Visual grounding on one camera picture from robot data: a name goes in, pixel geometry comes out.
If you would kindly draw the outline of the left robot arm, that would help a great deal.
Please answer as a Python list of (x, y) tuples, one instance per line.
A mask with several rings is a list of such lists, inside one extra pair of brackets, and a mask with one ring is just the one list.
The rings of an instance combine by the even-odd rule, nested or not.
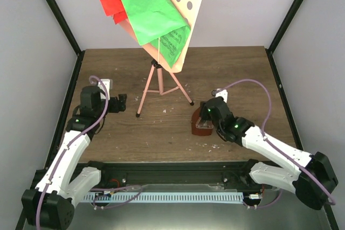
[(106, 115), (126, 109), (126, 94), (110, 95), (112, 83), (102, 79), (82, 88), (80, 103), (67, 123), (53, 162), (36, 186), (24, 191), (21, 201), (26, 221), (37, 229), (67, 229), (75, 208), (92, 187), (104, 189), (109, 185), (110, 175), (98, 165), (82, 169), (75, 178), (72, 175)]

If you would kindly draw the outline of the reddish-brown wooden metronome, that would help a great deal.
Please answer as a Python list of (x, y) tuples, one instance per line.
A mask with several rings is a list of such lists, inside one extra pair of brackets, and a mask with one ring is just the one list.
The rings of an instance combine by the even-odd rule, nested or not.
[(213, 129), (209, 129), (209, 130), (201, 130), (201, 129), (197, 129), (195, 127), (196, 125), (196, 121), (198, 120), (198, 118), (201, 117), (203, 119), (207, 119), (207, 120), (211, 120), (209, 113), (205, 107), (205, 101), (201, 101), (199, 108), (197, 108), (194, 113), (192, 114), (191, 117), (191, 133), (193, 135), (196, 136), (210, 136), (212, 134)]

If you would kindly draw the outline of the clear plastic metronome cover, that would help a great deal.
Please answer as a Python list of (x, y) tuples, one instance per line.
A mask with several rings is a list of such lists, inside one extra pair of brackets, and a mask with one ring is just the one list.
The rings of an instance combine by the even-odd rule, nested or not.
[(207, 120), (207, 119), (203, 119), (199, 117), (198, 120), (196, 121), (195, 127), (201, 130), (209, 130), (209, 129), (213, 129), (213, 123), (211, 120)]

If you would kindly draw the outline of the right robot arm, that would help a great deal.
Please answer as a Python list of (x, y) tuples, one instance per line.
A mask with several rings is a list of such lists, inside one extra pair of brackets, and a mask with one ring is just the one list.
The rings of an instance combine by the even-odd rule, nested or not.
[(272, 162), (253, 162), (239, 175), (247, 189), (266, 184), (294, 193), (307, 207), (320, 210), (339, 181), (329, 158), (321, 153), (299, 150), (266, 134), (253, 122), (234, 116), (222, 97), (214, 97), (202, 105), (201, 116), (211, 121), (217, 135), (225, 142), (253, 150)]

